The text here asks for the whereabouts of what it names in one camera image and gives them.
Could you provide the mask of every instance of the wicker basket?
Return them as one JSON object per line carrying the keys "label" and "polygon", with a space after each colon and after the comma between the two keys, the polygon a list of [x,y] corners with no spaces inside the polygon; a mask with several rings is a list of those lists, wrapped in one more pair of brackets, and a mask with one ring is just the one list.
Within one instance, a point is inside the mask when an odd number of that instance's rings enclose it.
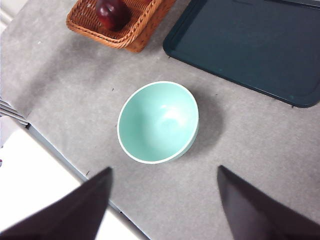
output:
{"label": "wicker basket", "polygon": [[149,4],[144,0],[123,1],[132,16],[120,31],[107,30],[98,20],[95,12],[97,0],[78,0],[67,16],[66,25],[70,30],[106,46],[138,53],[147,45],[175,0],[152,0]]}

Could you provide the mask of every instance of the gray felt surface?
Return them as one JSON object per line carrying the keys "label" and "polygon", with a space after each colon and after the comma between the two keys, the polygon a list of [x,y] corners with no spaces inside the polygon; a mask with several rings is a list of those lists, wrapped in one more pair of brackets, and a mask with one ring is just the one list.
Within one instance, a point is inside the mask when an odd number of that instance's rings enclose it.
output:
{"label": "gray felt surface", "polygon": [[[84,175],[112,166],[111,201],[147,236],[232,239],[216,181],[221,164],[320,223],[320,104],[292,108],[168,58],[162,42],[187,0],[177,0],[139,54],[68,30],[75,2],[29,0],[5,30],[1,98]],[[183,157],[146,165],[122,151],[116,125],[126,99],[154,81],[187,87],[200,127]]]}

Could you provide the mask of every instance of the apple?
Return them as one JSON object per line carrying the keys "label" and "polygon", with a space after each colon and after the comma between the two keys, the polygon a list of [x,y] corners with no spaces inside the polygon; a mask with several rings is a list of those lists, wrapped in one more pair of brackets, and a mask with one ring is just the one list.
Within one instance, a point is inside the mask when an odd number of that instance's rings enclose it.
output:
{"label": "apple", "polygon": [[122,0],[98,0],[95,13],[108,30],[115,32],[121,30],[131,18],[129,8]]}

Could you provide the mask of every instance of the bowl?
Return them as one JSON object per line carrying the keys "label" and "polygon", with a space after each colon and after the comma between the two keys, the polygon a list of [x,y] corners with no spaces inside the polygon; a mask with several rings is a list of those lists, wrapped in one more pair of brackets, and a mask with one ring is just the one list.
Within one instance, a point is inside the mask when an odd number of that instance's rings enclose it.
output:
{"label": "bowl", "polygon": [[144,164],[181,157],[196,139],[199,111],[194,96],[182,85],[157,81],[134,92],[117,122],[124,152]]}

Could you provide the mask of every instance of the white bowl rim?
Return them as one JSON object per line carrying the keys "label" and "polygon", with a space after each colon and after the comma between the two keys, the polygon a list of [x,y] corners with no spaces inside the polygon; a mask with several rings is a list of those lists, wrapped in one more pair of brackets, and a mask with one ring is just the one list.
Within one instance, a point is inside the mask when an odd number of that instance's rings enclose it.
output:
{"label": "white bowl rim", "polygon": [[[193,133],[191,135],[191,137],[188,139],[188,141],[186,142],[186,144],[179,150],[177,151],[175,154],[169,156],[169,157],[166,157],[164,159],[161,159],[161,160],[157,160],[157,161],[146,161],[146,160],[141,160],[135,156],[133,156],[131,153],[129,153],[127,151],[127,149],[125,148],[125,146],[123,145],[122,141],[121,141],[121,138],[120,138],[120,118],[122,116],[122,113],[125,109],[125,107],[127,106],[128,102],[137,94],[139,93],[140,91],[142,91],[143,89],[149,87],[149,86],[152,86],[152,85],[156,85],[156,84],[172,84],[172,85],[176,85],[180,88],[182,88],[185,92],[187,92],[191,99],[193,100],[193,103],[195,105],[195,108],[196,108],[196,112],[197,112],[197,115],[196,115],[196,118],[197,118],[197,125],[195,126],[194,130],[193,130]],[[197,129],[199,127],[199,109],[198,109],[198,104],[197,104],[197,101],[195,99],[195,97],[192,95],[192,93],[183,85],[179,84],[179,83],[176,83],[176,82],[173,82],[173,81],[154,81],[154,82],[151,82],[147,85],[144,85],[142,87],[140,87],[138,90],[136,90],[127,100],[126,102],[124,103],[121,111],[120,111],[120,114],[118,116],[118,121],[117,121],[117,127],[116,127],[116,131],[117,131],[117,137],[118,137],[118,141],[120,143],[120,146],[121,148],[123,149],[123,151],[130,157],[132,158],[133,160],[139,162],[139,163],[142,163],[142,164],[160,164],[160,163],[164,163],[164,162],[168,162],[170,160],[173,160],[175,159],[176,156],[180,155],[188,146],[189,144],[191,143],[191,141],[194,139],[194,136],[195,134],[197,133]]]}

